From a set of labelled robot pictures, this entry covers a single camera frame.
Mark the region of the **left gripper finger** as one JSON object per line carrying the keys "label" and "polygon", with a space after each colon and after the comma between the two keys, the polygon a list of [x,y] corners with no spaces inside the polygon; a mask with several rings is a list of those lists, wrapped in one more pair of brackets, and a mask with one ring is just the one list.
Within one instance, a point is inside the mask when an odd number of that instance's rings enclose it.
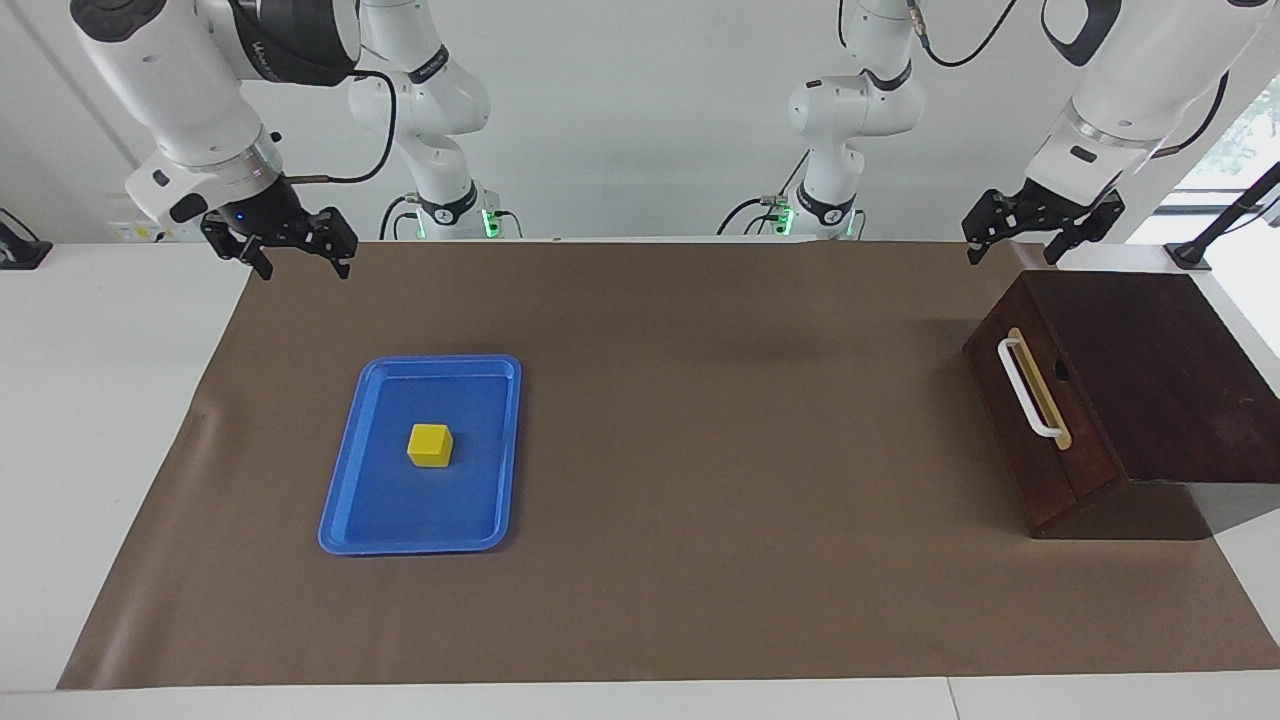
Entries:
{"label": "left gripper finger", "polygon": [[1111,231],[1126,206],[1119,192],[1107,192],[1082,219],[1066,222],[1044,246],[1043,259],[1056,266],[1064,255],[1084,243],[1097,243]]}
{"label": "left gripper finger", "polygon": [[966,259],[972,266],[982,263],[995,245],[1027,231],[1030,215],[1028,201],[1020,195],[987,190],[963,218]]}

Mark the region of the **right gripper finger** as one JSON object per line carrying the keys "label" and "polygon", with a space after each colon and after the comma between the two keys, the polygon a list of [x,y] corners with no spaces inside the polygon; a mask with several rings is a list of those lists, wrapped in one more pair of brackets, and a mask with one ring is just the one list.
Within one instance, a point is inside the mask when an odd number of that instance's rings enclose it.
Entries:
{"label": "right gripper finger", "polygon": [[201,233],[214,252],[224,261],[250,266],[262,281],[270,281],[274,265],[262,251],[256,234],[247,240],[238,237],[219,213],[207,213],[201,219]]}
{"label": "right gripper finger", "polygon": [[349,264],[358,249],[358,234],[338,208],[325,208],[307,217],[305,251],[330,263],[338,278],[349,278]]}

